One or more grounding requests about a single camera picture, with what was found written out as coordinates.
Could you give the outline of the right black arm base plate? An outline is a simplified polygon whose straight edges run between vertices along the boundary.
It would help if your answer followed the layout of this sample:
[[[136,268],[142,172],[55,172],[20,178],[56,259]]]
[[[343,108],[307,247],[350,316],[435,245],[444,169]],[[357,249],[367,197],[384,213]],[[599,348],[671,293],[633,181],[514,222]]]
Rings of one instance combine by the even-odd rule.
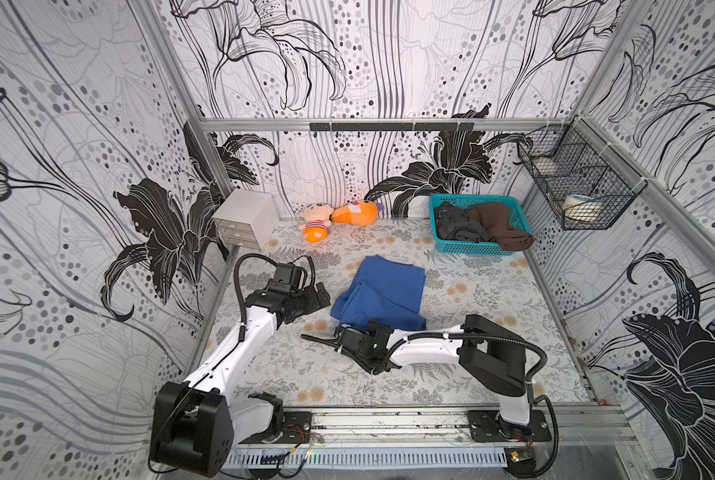
[[[529,424],[511,424],[499,417],[497,410],[469,410],[467,424],[471,439],[479,443],[507,442],[550,442],[553,440],[551,424],[541,410],[533,410]]]

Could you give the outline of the orange fish plush toy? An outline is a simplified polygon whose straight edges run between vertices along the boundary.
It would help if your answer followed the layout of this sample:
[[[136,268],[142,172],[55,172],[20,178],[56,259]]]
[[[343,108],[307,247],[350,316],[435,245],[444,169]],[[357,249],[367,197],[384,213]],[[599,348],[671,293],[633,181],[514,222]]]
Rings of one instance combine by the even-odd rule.
[[[383,212],[383,205],[369,200],[357,200],[336,209],[331,220],[339,224],[368,226],[374,224]]]

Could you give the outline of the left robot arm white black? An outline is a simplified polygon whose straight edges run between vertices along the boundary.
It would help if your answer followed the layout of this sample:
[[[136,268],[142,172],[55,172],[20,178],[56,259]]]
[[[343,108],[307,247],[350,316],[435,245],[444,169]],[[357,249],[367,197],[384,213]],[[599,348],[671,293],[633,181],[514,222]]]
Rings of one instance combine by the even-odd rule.
[[[235,400],[239,382],[262,347],[285,324],[331,304],[315,265],[274,262],[267,284],[249,295],[235,290],[239,323],[195,371],[166,383],[155,399],[148,463],[162,473],[205,477],[221,472],[243,442],[272,443],[287,427],[283,402],[272,394]]]

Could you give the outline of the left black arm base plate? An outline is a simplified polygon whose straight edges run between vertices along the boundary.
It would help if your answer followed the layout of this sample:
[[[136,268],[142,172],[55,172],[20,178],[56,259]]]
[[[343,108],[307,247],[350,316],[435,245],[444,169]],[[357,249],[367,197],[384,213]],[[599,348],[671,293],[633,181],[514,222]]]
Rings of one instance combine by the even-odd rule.
[[[272,426],[263,433],[242,441],[243,445],[256,444],[309,444],[312,438],[313,413],[311,411],[285,410],[275,414]]]

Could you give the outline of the blue long pants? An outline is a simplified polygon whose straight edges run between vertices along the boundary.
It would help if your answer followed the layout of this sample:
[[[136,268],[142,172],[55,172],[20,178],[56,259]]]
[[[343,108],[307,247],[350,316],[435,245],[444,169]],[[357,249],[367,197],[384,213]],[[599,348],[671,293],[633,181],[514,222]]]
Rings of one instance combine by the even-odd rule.
[[[419,310],[424,289],[423,268],[367,256],[348,290],[334,302],[331,316],[359,329],[375,320],[393,329],[423,331],[427,319]]]

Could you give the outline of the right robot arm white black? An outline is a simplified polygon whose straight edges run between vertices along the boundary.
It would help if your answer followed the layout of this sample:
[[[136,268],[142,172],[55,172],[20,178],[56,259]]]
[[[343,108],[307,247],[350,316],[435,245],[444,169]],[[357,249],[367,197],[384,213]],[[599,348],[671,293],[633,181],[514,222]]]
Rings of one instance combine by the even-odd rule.
[[[332,338],[303,334],[303,340],[334,348],[369,375],[417,364],[457,364],[499,399],[499,434],[529,440],[533,378],[547,353],[511,330],[477,314],[460,326],[405,331],[371,320],[366,328],[342,326]]]

